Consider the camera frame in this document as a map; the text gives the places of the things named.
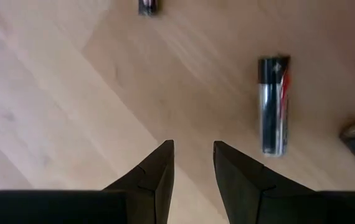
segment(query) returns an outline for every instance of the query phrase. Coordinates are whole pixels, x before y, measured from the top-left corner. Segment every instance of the red stripe on battery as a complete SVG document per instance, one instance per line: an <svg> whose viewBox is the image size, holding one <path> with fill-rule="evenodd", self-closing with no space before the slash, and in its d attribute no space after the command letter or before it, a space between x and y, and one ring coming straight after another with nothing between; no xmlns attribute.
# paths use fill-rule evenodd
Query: red stripe on battery
<svg viewBox="0 0 355 224"><path fill-rule="evenodd" d="M290 85L290 77L288 76L288 69L284 71L283 80L282 80L282 105L281 105L281 112L283 112L284 107L286 106L286 98L287 98L287 91Z"/></svg>

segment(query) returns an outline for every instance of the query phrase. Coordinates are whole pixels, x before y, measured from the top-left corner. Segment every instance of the wooden floor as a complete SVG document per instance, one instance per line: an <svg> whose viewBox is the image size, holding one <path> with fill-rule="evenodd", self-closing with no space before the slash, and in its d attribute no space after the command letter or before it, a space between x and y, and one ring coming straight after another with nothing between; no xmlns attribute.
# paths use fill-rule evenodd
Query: wooden floor
<svg viewBox="0 0 355 224"><path fill-rule="evenodd" d="M355 1L0 0L0 189L101 189L176 143L170 223L227 223L223 140L315 190L355 190ZM292 56L288 154L258 142L257 58Z"/></svg>

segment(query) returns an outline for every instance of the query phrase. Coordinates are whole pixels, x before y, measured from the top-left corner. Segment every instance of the silver battery casing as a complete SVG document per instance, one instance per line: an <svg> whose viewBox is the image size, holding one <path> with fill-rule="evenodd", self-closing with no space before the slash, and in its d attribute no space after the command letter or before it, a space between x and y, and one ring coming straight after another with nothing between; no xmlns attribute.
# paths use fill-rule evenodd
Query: silver battery casing
<svg viewBox="0 0 355 224"><path fill-rule="evenodd" d="M284 155L287 145L288 99L281 83L259 84L260 139L266 156Z"/></svg>

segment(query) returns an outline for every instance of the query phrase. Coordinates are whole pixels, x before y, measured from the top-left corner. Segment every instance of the light wood surface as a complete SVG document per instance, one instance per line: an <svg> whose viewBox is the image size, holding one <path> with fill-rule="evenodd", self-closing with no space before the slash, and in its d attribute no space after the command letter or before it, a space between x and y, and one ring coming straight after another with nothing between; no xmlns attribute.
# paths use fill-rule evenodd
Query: light wood surface
<svg viewBox="0 0 355 224"><path fill-rule="evenodd" d="M292 56L290 138L258 142L257 59ZM355 1L0 0L0 189L101 189L176 143L170 223L227 223L223 140L315 190L355 190Z"/></svg>

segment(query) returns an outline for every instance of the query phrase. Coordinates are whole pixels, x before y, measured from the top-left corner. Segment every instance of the black plastic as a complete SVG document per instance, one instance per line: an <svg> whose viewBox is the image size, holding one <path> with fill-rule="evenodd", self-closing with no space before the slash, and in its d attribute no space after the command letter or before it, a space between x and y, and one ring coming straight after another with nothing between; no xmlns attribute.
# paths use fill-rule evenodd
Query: black plastic
<svg viewBox="0 0 355 224"><path fill-rule="evenodd" d="M231 224L355 223L355 192L315 192L221 141L214 167Z"/></svg>
<svg viewBox="0 0 355 224"><path fill-rule="evenodd" d="M101 191L0 191L0 223L167 223L173 183L169 140Z"/></svg>

